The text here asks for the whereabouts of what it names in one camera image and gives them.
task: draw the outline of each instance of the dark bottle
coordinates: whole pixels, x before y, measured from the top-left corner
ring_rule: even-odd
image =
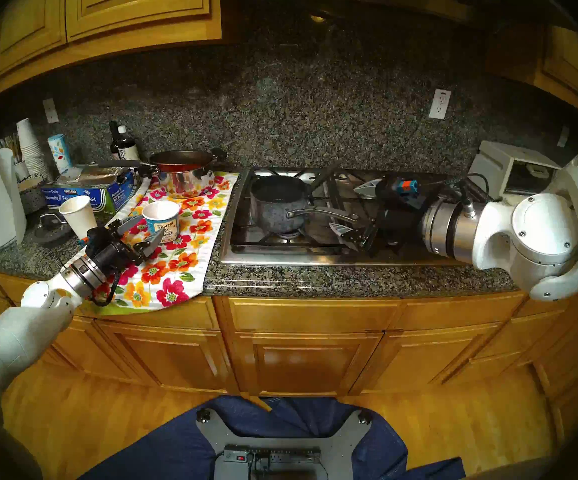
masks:
[[[111,129],[111,157],[113,159],[121,159],[120,152],[118,151],[118,140],[120,139],[120,134],[118,132],[118,123],[115,120],[109,122],[109,128]]]

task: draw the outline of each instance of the floral dish towel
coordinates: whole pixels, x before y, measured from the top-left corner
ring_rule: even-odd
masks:
[[[237,173],[217,171],[213,187],[204,189],[201,196],[184,198],[167,194],[154,178],[147,190],[141,187],[137,198],[131,199],[115,217],[124,219],[142,214],[142,207],[156,200],[166,199],[180,204],[178,236],[173,242],[161,244],[154,254],[139,266],[130,265],[120,275],[114,299],[108,306],[98,308],[100,315],[131,314],[155,311],[182,303],[202,292],[204,276],[211,251],[224,217],[231,191],[238,180]],[[125,233],[122,240],[134,245],[149,237],[147,222],[142,219]],[[96,299],[105,300],[114,276],[94,292]]]

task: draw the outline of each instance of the granite countertop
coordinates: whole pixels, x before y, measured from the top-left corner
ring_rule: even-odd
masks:
[[[42,213],[46,213],[46,210],[27,216],[27,231],[20,245],[0,249],[0,272],[34,280],[50,279],[60,270],[61,262],[68,261],[80,250],[75,236],[52,249],[33,242],[32,229]],[[509,275],[501,269],[476,270],[468,265],[256,267],[221,264],[220,244],[225,224],[223,221],[204,279],[203,294],[207,296],[425,297],[517,289]]]

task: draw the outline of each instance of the bottle label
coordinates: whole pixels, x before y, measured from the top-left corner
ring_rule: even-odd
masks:
[[[118,153],[120,154],[121,159],[140,159],[140,156],[138,155],[138,148],[135,146],[135,144],[128,148],[118,148]]]

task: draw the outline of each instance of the gas stovetop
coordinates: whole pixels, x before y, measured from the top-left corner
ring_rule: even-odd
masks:
[[[226,217],[226,230],[222,240],[220,261],[227,264],[248,266],[325,266],[325,265],[456,265],[455,260],[427,251],[419,237],[410,241],[398,251],[390,246],[400,231],[408,229],[415,219],[415,211],[397,210],[390,212],[389,230],[382,230],[376,239],[373,255],[354,251],[345,245],[333,232],[330,223],[349,225],[334,217],[321,214],[307,215],[304,227],[295,237],[281,237],[265,232],[256,226],[250,215],[250,188],[258,177],[267,175],[289,175],[311,183],[320,169],[316,168],[258,168],[249,169],[243,175],[243,183],[232,199]],[[373,179],[384,177],[387,172],[378,170],[337,171],[313,192],[313,204],[355,213],[363,221],[374,218],[379,203],[375,198],[360,197],[354,188]],[[446,178],[433,173],[398,172],[399,177],[417,180],[419,184]]]

